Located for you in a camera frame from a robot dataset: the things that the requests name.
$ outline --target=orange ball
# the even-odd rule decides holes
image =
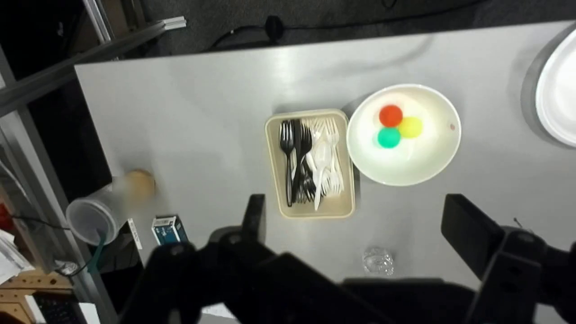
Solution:
[[[403,120],[403,114],[400,111],[400,107],[396,105],[385,105],[382,111],[380,111],[380,123],[387,129],[394,129],[402,123]]]

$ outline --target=green ball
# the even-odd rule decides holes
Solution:
[[[400,145],[400,132],[398,129],[382,129],[378,132],[378,145],[382,148],[396,148]]]

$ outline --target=clear glass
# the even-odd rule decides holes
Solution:
[[[394,276],[394,258],[384,247],[367,247],[362,256],[362,265],[369,276]]]

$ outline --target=white table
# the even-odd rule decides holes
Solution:
[[[78,67],[114,177],[144,168],[159,192],[133,219],[146,262],[155,215],[180,215],[204,247],[267,193],[268,240],[331,280],[364,276],[369,246],[396,255],[398,276],[479,282],[439,233],[447,193],[463,193],[499,224],[519,219],[551,246],[576,240],[576,152],[533,121],[533,85],[547,46],[571,24],[420,35]],[[443,93],[463,120],[445,174],[396,190],[364,177],[349,220],[294,222],[277,211],[263,127],[286,111],[344,109],[394,84]]]

